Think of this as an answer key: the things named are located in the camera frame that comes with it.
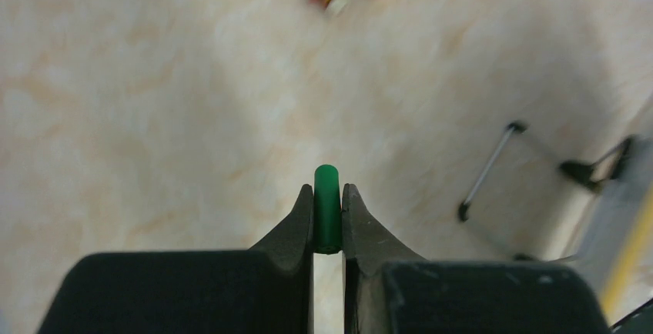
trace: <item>floor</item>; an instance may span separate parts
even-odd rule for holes
[[[90,252],[252,245],[327,162],[422,255],[505,258],[457,204],[513,119],[564,157],[624,134],[651,94],[651,2],[0,0],[2,334],[34,332]],[[554,255],[576,201],[515,142],[470,213]],[[341,326],[332,262],[320,333]]]

